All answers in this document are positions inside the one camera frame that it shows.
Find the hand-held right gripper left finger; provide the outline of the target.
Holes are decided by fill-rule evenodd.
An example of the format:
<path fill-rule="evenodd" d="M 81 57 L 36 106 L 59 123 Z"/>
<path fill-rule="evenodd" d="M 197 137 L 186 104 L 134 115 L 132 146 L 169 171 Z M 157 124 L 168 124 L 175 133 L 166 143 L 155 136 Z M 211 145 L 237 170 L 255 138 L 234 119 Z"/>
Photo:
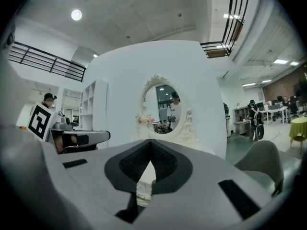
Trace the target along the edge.
<path fill-rule="evenodd" d="M 42 142 L 48 179 L 47 219 L 56 230 L 150 230 L 152 221 L 137 216 L 133 193 L 136 182 L 110 158 L 131 148 L 149 145 L 149 140 L 87 152 L 58 155 L 54 146 Z M 137 216 L 128 222 L 126 209 Z"/>

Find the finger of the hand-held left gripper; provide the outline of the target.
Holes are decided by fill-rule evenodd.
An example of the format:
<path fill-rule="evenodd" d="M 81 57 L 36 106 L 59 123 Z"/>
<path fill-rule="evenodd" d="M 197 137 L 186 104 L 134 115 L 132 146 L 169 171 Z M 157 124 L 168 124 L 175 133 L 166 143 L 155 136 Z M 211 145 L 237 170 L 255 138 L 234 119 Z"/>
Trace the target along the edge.
<path fill-rule="evenodd" d="M 63 131 L 62 141 L 65 150 L 95 150 L 97 144 L 111 138 L 109 131 Z"/>

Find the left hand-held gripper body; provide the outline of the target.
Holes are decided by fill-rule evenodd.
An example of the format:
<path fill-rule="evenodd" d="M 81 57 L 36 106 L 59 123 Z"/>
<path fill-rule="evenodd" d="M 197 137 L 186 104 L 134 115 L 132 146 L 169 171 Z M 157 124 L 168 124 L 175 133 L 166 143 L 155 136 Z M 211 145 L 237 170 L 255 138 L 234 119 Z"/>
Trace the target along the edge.
<path fill-rule="evenodd" d="M 70 120 L 40 103 L 33 107 L 26 130 L 35 139 L 52 144 L 57 153 L 79 152 L 77 135 Z"/>

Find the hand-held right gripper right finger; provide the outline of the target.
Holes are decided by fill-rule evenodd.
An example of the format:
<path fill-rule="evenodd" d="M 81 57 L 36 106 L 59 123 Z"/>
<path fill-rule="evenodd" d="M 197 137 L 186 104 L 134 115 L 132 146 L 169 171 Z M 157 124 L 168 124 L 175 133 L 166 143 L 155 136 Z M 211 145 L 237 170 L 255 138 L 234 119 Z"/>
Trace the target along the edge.
<path fill-rule="evenodd" d="M 272 176 L 269 163 L 260 160 L 260 143 L 253 144 L 235 164 L 207 152 L 175 143 L 167 146 L 189 158 L 193 171 L 176 192 L 154 195 L 141 213 L 151 230 L 275 229 L 271 218 L 287 192 L 271 195 L 260 185 L 261 173 Z"/>

